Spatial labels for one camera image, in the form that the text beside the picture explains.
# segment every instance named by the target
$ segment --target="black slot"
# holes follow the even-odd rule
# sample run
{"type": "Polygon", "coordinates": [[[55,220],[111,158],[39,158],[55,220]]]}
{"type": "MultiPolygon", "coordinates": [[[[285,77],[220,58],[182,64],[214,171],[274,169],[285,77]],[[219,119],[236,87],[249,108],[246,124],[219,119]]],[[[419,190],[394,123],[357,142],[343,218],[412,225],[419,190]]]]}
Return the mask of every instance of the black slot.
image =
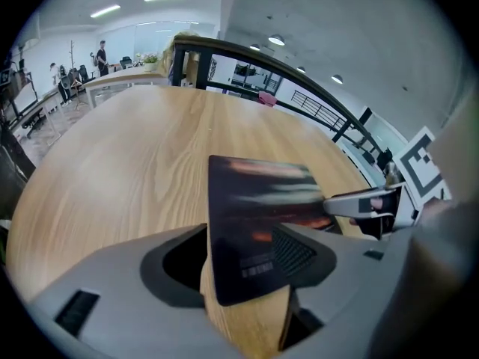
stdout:
{"type": "Polygon", "coordinates": [[[99,298],[98,294],[78,290],[57,315],[55,322],[74,337],[78,337],[99,298]]]}
{"type": "Polygon", "coordinates": [[[181,245],[171,249],[163,260],[163,268],[181,284],[200,291],[201,270],[207,260],[208,234],[205,227],[181,245]]]}
{"type": "Polygon", "coordinates": [[[381,260],[384,253],[376,250],[368,250],[363,255],[365,257],[373,258],[374,260],[381,260]]]}
{"type": "Polygon", "coordinates": [[[288,321],[279,343],[280,351],[285,351],[291,346],[300,343],[307,337],[318,332],[322,323],[310,310],[301,308],[295,291],[290,294],[288,321]]]}
{"type": "Polygon", "coordinates": [[[358,211],[359,212],[372,212],[373,207],[371,206],[370,198],[359,198],[358,200],[358,211]]]}

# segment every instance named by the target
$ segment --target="office room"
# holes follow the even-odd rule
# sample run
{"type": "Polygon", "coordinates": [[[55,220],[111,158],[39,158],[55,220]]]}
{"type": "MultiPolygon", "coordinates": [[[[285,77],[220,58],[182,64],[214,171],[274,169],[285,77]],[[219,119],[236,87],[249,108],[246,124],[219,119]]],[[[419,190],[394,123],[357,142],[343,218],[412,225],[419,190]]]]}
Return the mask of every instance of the office room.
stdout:
{"type": "Polygon", "coordinates": [[[5,344],[78,359],[470,355],[474,2],[11,4],[5,344]]]}
{"type": "MultiPolygon", "coordinates": [[[[25,85],[5,109],[33,164],[38,166],[61,135],[90,110],[84,84],[106,73],[144,67],[145,61],[154,61],[150,64],[156,72],[175,34],[216,37],[220,5],[220,0],[45,0],[10,50],[13,69],[22,71],[17,78],[25,85]],[[102,47],[107,67],[97,61],[102,47]]],[[[168,77],[168,71],[162,77],[168,77]]],[[[154,83],[167,85],[168,80],[154,83]]],[[[95,103],[128,86],[97,90],[95,103]]]]}

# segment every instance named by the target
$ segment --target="office chair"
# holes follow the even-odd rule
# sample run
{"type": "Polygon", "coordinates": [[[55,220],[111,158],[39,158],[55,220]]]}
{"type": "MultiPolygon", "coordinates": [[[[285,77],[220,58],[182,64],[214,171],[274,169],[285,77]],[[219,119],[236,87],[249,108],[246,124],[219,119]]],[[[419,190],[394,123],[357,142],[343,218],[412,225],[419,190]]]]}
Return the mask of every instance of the office chair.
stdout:
{"type": "Polygon", "coordinates": [[[120,65],[123,69],[126,69],[126,66],[132,63],[132,59],[129,56],[124,56],[120,60],[120,65]]]}
{"type": "Polygon", "coordinates": [[[87,68],[86,68],[85,65],[80,65],[79,74],[80,74],[80,77],[82,77],[82,84],[84,84],[84,83],[86,83],[86,82],[89,82],[89,81],[95,79],[95,78],[93,77],[93,75],[92,75],[92,78],[91,78],[91,79],[88,78],[88,72],[87,72],[87,68]]]}

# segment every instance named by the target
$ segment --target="standing person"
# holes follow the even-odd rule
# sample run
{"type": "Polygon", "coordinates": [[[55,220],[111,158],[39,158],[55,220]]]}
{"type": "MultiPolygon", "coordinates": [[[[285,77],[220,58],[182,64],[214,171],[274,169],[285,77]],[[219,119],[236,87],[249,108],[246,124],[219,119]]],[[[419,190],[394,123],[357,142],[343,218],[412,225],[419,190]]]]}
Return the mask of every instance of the standing person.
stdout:
{"type": "Polygon", "coordinates": [[[108,74],[108,63],[106,62],[105,41],[100,41],[100,49],[97,52],[98,70],[100,77],[108,74]]]}
{"type": "Polygon", "coordinates": [[[71,96],[70,96],[70,89],[63,88],[61,84],[61,76],[60,70],[56,66],[55,63],[50,64],[50,73],[52,74],[53,85],[58,86],[58,90],[60,91],[61,98],[63,99],[63,104],[61,106],[66,106],[72,103],[71,96]]]}

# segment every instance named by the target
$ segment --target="wood grain surface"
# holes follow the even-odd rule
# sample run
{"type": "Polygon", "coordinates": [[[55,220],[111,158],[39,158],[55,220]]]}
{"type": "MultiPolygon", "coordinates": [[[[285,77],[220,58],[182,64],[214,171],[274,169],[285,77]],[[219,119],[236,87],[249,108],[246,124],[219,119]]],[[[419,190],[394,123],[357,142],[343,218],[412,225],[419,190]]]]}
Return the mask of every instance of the wood grain surface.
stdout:
{"type": "MultiPolygon", "coordinates": [[[[327,197],[367,188],[339,148],[297,117],[205,90],[135,86],[63,135],[26,186],[7,244],[20,295],[31,300],[99,248],[207,222],[211,154],[304,164],[327,197]]],[[[338,221],[345,235],[362,236],[338,221]]],[[[222,307],[208,258],[201,292],[212,323],[243,354],[278,353],[288,287],[222,307]]]]}

